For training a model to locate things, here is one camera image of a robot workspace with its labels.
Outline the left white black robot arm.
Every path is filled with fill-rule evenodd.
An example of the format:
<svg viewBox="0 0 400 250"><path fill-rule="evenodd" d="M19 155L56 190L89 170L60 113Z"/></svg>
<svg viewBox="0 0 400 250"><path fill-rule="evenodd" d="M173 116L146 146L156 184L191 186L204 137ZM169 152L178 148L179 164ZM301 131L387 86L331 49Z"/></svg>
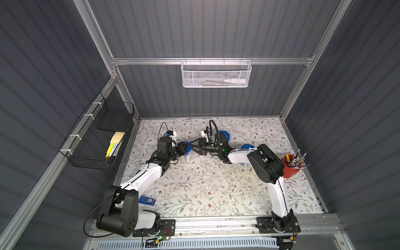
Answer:
<svg viewBox="0 0 400 250"><path fill-rule="evenodd" d="M139 209L142 194L169 168L172 161L187 153L189 145L180 142L168 152L157 150L140 171L120 186L107 188L96 227L112 234L128 237L138 230L160 230L160 214Z"/></svg>

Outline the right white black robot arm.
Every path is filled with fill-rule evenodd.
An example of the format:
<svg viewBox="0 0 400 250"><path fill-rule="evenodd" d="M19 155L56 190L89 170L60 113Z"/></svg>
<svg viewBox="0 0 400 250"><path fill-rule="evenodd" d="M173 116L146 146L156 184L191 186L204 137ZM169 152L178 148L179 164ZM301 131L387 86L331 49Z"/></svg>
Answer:
<svg viewBox="0 0 400 250"><path fill-rule="evenodd" d="M249 149L234 149L224 133L218 132L214 141L198 138L189 142L199 155L216 155L225 164L251 164L258 178L267 184L272 204L272 223L275 231L298 232L298 222L287 203L284 188L284 164L265 144Z"/></svg>

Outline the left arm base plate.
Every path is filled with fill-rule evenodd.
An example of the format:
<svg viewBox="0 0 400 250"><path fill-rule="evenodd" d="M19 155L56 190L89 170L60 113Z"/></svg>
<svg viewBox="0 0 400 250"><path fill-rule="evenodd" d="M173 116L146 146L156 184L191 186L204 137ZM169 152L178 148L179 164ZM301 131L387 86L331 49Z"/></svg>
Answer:
<svg viewBox="0 0 400 250"><path fill-rule="evenodd" d="M156 221L155 226L151 229L140 229L133 231L133 237L156 237L156 236L174 236L176 228L176 220L161 219Z"/></svg>

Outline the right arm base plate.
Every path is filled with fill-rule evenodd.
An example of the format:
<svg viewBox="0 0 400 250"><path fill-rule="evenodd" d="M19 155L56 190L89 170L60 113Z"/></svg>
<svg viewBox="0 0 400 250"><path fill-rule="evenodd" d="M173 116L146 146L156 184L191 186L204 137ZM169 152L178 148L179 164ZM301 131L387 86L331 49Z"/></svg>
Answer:
<svg viewBox="0 0 400 250"><path fill-rule="evenodd" d="M261 234L265 233L300 233L300 224L295 216L287 215L284 218L267 216L257 217L255 227Z"/></svg>

